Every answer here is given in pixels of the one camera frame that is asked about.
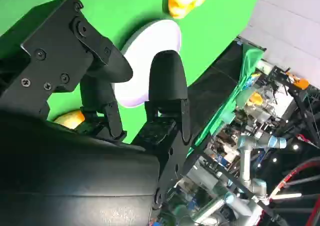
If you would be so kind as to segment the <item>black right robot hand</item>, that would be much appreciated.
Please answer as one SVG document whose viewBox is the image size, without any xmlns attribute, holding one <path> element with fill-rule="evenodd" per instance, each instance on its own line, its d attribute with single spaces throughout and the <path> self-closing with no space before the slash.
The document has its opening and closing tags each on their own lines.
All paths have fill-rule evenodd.
<svg viewBox="0 0 320 226">
<path fill-rule="evenodd" d="M 32 8 L 0 38 L 0 223 L 146 226 L 188 152 L 188 87 L 174 50 L 149 73 L 131 144 L 114 83 L 133 70 L 80 0 Z"/>
</svg>

